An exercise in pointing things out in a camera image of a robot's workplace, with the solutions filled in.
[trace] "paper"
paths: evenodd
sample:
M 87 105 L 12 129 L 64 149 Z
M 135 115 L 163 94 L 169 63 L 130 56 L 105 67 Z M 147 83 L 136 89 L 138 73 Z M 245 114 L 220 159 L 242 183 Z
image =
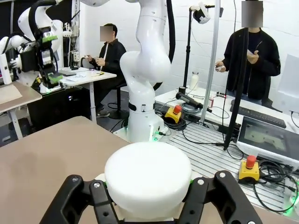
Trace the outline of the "paper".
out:
M 21 97 L 22 95 L 13 84 L 0 88 L 0 104 L 7 103 Z

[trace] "dark hair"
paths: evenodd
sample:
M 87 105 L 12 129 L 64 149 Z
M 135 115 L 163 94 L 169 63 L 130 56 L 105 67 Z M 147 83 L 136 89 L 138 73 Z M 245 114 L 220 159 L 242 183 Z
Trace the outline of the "dark hair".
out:
M 115 32 L 115 37 L 117 35 L 117 27 L 116 25 L 112 24 L 112 23 L 107 23 L 106 25 L 104 25 L 104 27 L 112 27 L 113 31 Z

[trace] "phone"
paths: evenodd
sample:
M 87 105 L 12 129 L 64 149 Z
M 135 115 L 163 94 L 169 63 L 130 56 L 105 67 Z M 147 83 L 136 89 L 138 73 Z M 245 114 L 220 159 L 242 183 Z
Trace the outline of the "phone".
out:
M 253 53 L 250 50 L 247 50 L 247 54 L 253 55 Z

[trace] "hand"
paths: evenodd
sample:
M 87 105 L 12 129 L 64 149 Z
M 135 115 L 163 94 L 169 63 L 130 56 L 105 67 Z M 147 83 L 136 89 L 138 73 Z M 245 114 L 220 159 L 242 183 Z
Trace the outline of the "hand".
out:
M 91 57 L 90 55 L 87 55 L 87 57 L 88 62 L 91 62 L 93 60 L 93 57 Z
M 105 60 L 103 58 L 96 58 L 95 62 L 98 66 L 105 66 Z
M 247 60 L 249 61 L 250 64 L 255 64 L 258 61 L 258 58 L 259 58 L 258 50 L 254 52 L 254 55 L 247 54 Z
M 216 68 L 219 68 L 219 67 L 221 67 L 221 66 L 222 66 L 222 68 L 221 68 L 220 70 L 217 70 L 217 69 L 216 69 L 216 71 L 218 71 L 218 72 L 225 72 L 225 71 L 226 71 L 226 67 L 224 66 L 223 61 L 218 61 L 218 62 L 216 62 L 216 64 L 215 64 L 215 67 L 216 67 Z

